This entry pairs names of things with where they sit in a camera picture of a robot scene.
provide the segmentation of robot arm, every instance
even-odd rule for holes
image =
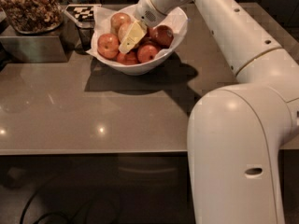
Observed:
[[[190,0],[140,0],[155,26]],[[299,67],[235,0],[193,0],[238,84],[205,95],[188,126],[196,222],[284,224],[278,151],[298,133]]]

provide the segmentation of bowl of fruit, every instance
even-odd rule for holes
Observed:
[[[138,76],[164,62],[182,42],[188,30],[188,18],[177,7],[157,26],[146,28],[145,35],[128,52],[120,45],[132,24],[136,22],[135,5],[119,11],[94,8],[94,33],[88,53],[124,74]]]

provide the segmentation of white bowl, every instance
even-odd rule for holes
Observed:
[[[129,14],[132,20],[135,19],[133,16],[135,12],[135,5],[126,7],[120,11]],[[88,51],[88,53],[97,58],[100,62],[127,75],[138,76],[145,74],[164,62],[174,52],[174,49],[181,43],[181,41],[187,34],[187,15],[180,7],[177,7],[173,9],[169,13],[169,15],[160,23],[171,27],[174,32],[174,40],[169,49],[160,50],[155,59],[147,63],[139,63],[134,65],[124,65],[121,63],[117,63],[102,57],[97,52],[98,37],[101,34],[110,32],[110,18],[115,12],[116,11],[114,10],[109,10],[103,7],[94,7],[94,34],[92,38],[91,49]]]

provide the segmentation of clear container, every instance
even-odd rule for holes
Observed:
[[[21,34],[40,34],[63,22],[63,10],[57,0],[0,0],[9,24]]]

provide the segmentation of oval slot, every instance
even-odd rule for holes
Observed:
[[[263,173],[262,168],[249,168],[245,171],[246,178],[257,178],[260,177]]]

